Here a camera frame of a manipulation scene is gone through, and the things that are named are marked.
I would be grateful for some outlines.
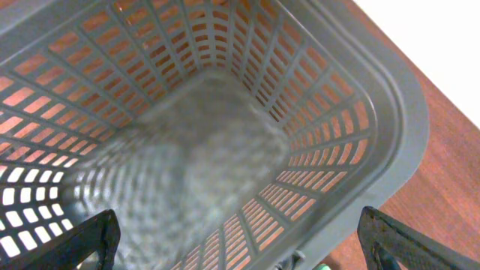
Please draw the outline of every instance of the wooden table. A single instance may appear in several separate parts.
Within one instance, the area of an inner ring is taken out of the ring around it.
[[[430,113],[430,138],[418,171],[380,210],[443,245],[479,261],[479,129],[355,3],[351,0],[342,1],[375,38],[405,59],[422,84]],[[356,233],[340,244],[324,262],[333,266],[334,270],[366,269]]]

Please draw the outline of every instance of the gray plastic basket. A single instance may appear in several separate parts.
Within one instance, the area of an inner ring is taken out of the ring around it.
[[[0,10],[0,264],[104,209],[119,269],[312,269],[413,174],[410,69],[341,1]]]

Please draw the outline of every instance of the gray blurry object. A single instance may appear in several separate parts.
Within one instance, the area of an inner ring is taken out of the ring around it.
[[[119,268],[312,269],[427,143],[342,1],[20,0],[0,26],[2,265],[113,207]]]

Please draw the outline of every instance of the white wall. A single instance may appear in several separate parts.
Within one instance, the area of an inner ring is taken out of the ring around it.
[[[354,1],[480,127],[480,1]]]

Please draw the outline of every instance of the basket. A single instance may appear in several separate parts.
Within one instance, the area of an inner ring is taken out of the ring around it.
[[[421,86],[341,1],[18,1],[0,26],[5,266],[114,209],[118,269],[312,269],[427,143]]]

